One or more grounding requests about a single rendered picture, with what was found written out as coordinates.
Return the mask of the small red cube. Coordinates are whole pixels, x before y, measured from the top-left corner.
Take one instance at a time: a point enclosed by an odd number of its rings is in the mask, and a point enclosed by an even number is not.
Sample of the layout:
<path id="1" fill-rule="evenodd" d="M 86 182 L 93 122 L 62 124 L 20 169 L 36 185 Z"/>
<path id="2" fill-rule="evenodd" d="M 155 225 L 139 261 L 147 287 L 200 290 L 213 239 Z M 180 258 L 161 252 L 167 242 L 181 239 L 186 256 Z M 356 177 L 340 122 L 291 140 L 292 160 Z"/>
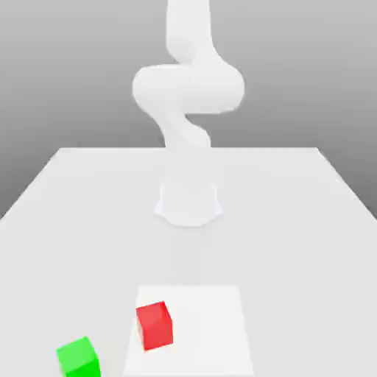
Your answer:
<path id="1" fill-rule="evenodd" d="M 144 351 L 173 343 L 172 318 L 164 301 L 140 306 L 135 313 Z"/>

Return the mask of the small green cube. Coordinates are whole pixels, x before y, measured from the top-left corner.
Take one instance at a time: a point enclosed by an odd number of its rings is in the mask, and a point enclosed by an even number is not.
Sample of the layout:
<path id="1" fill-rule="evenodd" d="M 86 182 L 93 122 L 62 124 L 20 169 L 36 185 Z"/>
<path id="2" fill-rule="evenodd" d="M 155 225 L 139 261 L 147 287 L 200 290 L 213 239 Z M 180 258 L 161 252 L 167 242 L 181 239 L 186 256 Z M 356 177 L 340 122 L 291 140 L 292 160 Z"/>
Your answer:
<path id="1" fill-rule="evenodd" d="M 62 377 L 102 377 L 99 358 L 87 336 L 56 350 Z"/>

